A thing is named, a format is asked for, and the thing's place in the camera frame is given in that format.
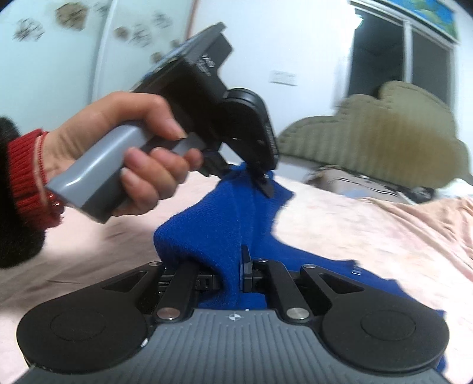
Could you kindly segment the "red and black sleeve forearm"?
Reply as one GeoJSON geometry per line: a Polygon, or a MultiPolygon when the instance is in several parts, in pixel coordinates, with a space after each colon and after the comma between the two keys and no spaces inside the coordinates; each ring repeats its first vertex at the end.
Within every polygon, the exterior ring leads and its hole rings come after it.
{"type": "Polygon", "coordinates": [[[46,230],[60,224],[63,204],[44,190],[46,131],[20,135],[8,118],[1,118],[1,268],[11,268],[36,256],[46,230]]]}

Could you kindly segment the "person's left hand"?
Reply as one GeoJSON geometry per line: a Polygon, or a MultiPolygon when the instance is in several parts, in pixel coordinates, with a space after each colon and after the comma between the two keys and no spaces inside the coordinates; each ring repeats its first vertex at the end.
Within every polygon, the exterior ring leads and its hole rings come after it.
{"type": "Polygon", "coordinates": [[[203,165],[160,96],[115,92],[88,105],[41,145],[44,190],[97,221],[140,215],[171,198],[203,165]]]}

